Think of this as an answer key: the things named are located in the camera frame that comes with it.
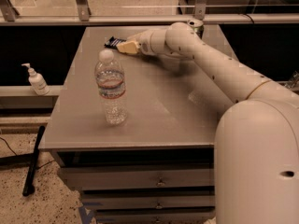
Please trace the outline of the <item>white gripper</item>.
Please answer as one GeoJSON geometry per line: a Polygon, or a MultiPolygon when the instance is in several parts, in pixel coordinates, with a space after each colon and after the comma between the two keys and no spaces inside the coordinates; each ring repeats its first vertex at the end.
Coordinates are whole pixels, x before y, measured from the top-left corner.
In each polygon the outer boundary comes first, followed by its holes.
{"type": "Polygon", "coordinates": [[[128,41],[117,45],[120,53],[137,54],[139,48],[145,55],[166,54],[168,47],[165,43],[166,30],[147,30],[142,33],[130,35],[128,41]]]}

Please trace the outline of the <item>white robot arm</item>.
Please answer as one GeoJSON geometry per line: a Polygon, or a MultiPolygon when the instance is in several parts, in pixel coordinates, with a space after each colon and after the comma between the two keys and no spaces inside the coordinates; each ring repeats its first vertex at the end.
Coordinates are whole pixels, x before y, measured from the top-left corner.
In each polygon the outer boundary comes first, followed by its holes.
{"type": "Polygon", "coordinates": [[[193,60],[232,101],[215,143],[217,224],[299,224],[299,95],[210,47],[187,23],[147,30],[121,53],[193,60]]]}

